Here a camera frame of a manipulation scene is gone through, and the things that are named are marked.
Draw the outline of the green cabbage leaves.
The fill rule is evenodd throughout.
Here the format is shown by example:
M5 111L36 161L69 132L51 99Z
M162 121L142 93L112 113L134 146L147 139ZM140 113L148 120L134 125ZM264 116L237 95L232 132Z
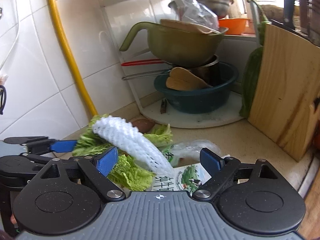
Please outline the green cabbage leaves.
M97 120L108 116L110 115L96 115L91 119L86 131L80 135L72 151L74 157L102 154L109 147L114 146L92 132L92 125ZM155 125L150 132L142 134L159 150L172 143L173 135L169 125ZM145 191L149 189L153 183L153 179L158 175L152 172L146 164L137 161L125 151L119 148L117 148L117 150L119 154L118 162L108 174L107 178L131 191Z

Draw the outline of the yellow pipe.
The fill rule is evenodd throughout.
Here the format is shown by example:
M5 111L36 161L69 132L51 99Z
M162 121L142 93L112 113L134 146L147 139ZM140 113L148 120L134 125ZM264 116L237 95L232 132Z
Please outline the yellow pipe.
M66 59L69 70L75 82L76 88L80 93L80 96L85 104L87 110L91 114L91 116L95 116L98 114L98 111L85 87L82 76L80 74L80 70L78 65L76 64L76 60L68 43L64 28L62 26L60 14L56 5L56 0L48 0L48 8L50 12L50 16L52 18L52 23L54 30L56 32L57 40L62 49L62 53Z

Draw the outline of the brown dried leaf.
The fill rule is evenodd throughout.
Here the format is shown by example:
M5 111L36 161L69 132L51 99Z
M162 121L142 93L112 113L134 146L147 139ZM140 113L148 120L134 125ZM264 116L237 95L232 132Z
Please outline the brown dried leaf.
M131 122L133 127L138 128L140 133L148 133L155 126L155 122L150 119L137 119Z

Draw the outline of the green cucumber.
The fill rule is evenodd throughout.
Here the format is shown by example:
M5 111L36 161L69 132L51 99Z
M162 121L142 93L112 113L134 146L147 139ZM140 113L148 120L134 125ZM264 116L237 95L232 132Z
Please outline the green cucumber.
M260 47L250 53L242 77L242 107L239 115L246 119L249 117L258 84L266 26L271 23L266 17L262 7L255 0L247 0L247 2L255 5L259 10L260 22L257 24L257 29Z

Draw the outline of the olive green handled colander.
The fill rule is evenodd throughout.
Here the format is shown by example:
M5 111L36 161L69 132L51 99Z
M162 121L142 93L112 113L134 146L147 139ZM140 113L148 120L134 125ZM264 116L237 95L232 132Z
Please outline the olive green handled colander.
M147 30L148 48L159 59L180 67L194 68L215 55L226 27L215 34L197 34L152 22L138 22L128 32L120 51L127 51L141 30Z

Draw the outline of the white foam fruit net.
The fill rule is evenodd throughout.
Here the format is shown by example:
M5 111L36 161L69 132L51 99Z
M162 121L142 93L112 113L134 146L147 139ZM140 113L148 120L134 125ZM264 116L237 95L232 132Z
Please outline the white foam fruit net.
M143 162L158 176L174 174L173 167L161 151L125 119L111 115L101 118L92 125L92 132Z

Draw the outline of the white corner shelf rack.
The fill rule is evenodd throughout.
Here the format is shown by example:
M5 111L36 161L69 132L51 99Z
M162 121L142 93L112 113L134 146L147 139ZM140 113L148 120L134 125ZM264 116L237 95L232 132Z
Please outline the white corner shelf rack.
M222 62L216 51L226 28L211 33L174 28L178 15L170 0L101 0L111 27L124 80L131 90L147 89L142 115L176 128L210 128L240 120L241 96L232 91L238 69Z

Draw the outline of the crumpled plastic bag on colander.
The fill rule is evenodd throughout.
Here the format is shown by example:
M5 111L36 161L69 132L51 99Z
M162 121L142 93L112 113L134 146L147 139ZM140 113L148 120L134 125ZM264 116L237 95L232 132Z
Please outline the crumpled plastic bag on colander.
M180 21L204 25L216 31L220 28L218 16L197 0L172 0L168 7Z

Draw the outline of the green white milk carton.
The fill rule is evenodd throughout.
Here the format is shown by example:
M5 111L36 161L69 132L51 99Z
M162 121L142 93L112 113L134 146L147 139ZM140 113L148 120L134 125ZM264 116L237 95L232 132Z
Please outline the green white milk carton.
M174 168L173 177L156 177L152 191L187 191L193 194L200 186L210 180L210 174L200 163Z

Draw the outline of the stainless steel bowl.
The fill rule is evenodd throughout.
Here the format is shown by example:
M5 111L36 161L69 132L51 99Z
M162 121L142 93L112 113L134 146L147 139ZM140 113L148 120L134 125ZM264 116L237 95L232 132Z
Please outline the stainless steel bowl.
M227 16L229 7L234 3L234 0L197 0L205 5L208 9L214 12L218 18Z

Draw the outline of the orange plastic bowl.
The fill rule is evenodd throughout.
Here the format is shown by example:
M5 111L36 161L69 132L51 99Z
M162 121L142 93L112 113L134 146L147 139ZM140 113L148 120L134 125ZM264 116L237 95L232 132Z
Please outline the orange plastic bowl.
M219 19L219 25L228 28L226 35L252 34L248 21L248 18L222 18Z

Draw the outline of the dark green plastic basin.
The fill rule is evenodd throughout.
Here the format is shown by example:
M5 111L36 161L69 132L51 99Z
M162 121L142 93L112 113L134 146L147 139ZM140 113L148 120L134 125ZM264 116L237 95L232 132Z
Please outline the dark green plastic basin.
M222 107L230 95L230 88L238 79L237 68L225 62L211 66L205 81L209 88L178 91L168 88L166 80L168 72L155 78L155 89L161 92L168 103L176 110L188 114L202 114L212 112Z

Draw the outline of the clear plastic bag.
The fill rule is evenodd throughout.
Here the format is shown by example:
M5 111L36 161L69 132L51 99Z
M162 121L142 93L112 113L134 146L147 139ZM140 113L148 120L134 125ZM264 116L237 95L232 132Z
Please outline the clear plastic bag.
M161 152L166 157L172 167L180 167L200 162L200 151L207 148L220 156L229 157L229 154L223 154L220 148L209 140L193 140L180 142L161 148Z

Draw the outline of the wooden rice spoon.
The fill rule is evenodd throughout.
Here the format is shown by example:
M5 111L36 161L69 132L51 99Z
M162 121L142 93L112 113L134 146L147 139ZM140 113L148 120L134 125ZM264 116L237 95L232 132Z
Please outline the wooden rice spoon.
M170 70L165 82L167 88L178 91L193 91L212 88L204 80L194 75L187 69L175 67Z

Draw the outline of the wooden knife block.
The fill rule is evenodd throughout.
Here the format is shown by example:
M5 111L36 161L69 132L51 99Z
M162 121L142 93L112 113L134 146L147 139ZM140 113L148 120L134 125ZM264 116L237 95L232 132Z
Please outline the wooden knife block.
M319 47L274 25L248 121L295 161L308 150L319 121Z

